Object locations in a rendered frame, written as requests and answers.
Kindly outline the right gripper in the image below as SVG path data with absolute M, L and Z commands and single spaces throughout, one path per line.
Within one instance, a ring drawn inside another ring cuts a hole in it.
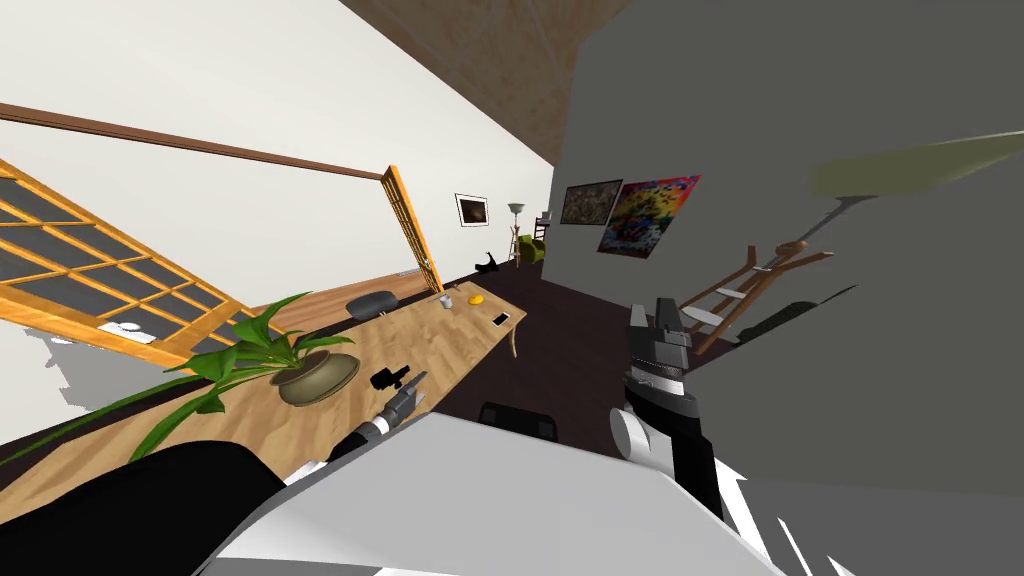
M 678 372 L 690 370 L 689 348 L 692 340 L 684 332 L 680 308 L 673 298 L 657 298 L 655 327 L 649 327 L 643 305 L 631 305 L 627 340 L 630 364 L 633 366 L 648 365 Z

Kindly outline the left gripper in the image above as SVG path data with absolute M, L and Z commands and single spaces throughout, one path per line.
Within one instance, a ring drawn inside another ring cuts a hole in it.
M 387 423 L 389 428 L 398 427 L 412 414 L 420 402 L 417 395 L 418 385 L 427 375 L 427 371 L 420 372 L 408 383 L 403 384 L 394 397 L 385 403 L 382 409 L 382 419 Z

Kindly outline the light wooden table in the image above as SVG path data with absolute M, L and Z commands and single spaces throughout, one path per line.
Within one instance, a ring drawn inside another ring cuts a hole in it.
M 337 442 L 382 410 L 393 394 L 376 390 L 370 378 L 384 367 L 398 370 L 408 365 L 411 378 L 427 371 L 418 385 L 425 398 L 415 412 L 432 410 L 494 347 L 506 342 L 525 316 L 472 282 L 461 283 L 450 294 L 452 308 L 420 300 L 345 331 L 351 341 L 334 351 L 358 358 L 361 366 L 330 398 L 292 407 L 280 399 L 269 378 L 262 377 L 223 394 L 224 413 L 188 417 L 163 445 L 234 442 L 253 451 L 280 478 L 287 478 L 308 461 L 325 459 Z M 474 294 L 482 294 L 484 300 L 471 306 L 467 300 Z M 492 321 L 502 313 L 510 318 L 494 326 Z M 56 448 L 0 492 L 0 524 L 125 464 L 155 425 L 202 395 L 189 393 Z

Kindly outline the green plant in olive pot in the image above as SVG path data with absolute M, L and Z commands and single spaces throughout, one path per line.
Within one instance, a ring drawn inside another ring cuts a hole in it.
M 208 385 L 210 389 L 155 425 L 137 445 L 129 458 L 131 462 L 153 452 L 190 415 L 224 413 L 226 407 L 221 399 L 224 393 L 263 376 L 270 376 L 270 383 L 278 388 L 280 398 L 295 407 L 309 406 L 329 398 L 355 376 L 360 362 L 348 354 L 328 349 L 332 345 L 349 343 L 351 339 L 348 337 L 303 336 L 294 340 L 292 331 L 276 333 L 271 328 L 271 319 L 276 313 L 303 296 L 302 293 L 296 294 L 268 305 L 256 316 L 245 316 L 232 325 L 237 338 L 234 343 L 197 354 L 187 362 L 167 370 L 189 370 L 189 375 L 123 398 L 69 422 L 0 460 L 0 467 L 111 412 L 145 403 L 153 397 L 197 390 L 201 384 Z

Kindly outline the colourful painting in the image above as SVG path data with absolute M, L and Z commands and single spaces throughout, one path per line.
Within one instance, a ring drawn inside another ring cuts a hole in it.
M 701 175 L 625 184 L 599 242 L 599 253 L 647 259 Z

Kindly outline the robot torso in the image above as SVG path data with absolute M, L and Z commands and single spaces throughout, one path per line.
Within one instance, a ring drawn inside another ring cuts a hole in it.
M 196 576 L 783 576 L 632 408 L 622 459 L 424 414 L 292 474 Z

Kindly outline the dark brown painting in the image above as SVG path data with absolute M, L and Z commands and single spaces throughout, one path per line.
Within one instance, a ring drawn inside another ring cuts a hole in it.
M 559 223 L 603 227 L 612 211 L 622 179 L 566 188 Z

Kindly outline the wooden lattice door leaf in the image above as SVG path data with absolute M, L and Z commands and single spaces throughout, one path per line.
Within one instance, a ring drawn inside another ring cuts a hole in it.
M 433 293 L 443 292 L 443 282 L 435 269 L 397 167 L 389 166 L 380 182 L 428 289 Z

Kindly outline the white framed dark picture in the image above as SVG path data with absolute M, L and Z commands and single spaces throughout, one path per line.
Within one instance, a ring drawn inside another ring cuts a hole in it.
M 485 198 L 457 193 L 455 200 L 462 227 L 487 227 L 489 224 L 489 205 Z

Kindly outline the olive floor lamp wooden tripod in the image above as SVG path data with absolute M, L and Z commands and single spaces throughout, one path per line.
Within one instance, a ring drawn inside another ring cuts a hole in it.
M 814 166 L 811 195 L 836 200 L 839 205 L 801 237 L 776 247 L 775 256 L 762 266 L 757 263 L 756 247 L 750 245 L 739 270 L 678 306 L 695 321 L 692 334 L 706 326 L 714 328 L 693 354 L 705 354 L 785 272 L 831 257 L 827 251 L 805 257 L 799 254 L 811 236 L 850 207 L 874 198 L 927 192 L 1020 152 L 1024 152 L 1024 130 L 887 150 Z

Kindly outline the wooden lattice window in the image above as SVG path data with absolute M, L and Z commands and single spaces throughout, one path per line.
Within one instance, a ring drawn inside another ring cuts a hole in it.
M 253 314 L 0 159 L 0 319 L 170 368 Z

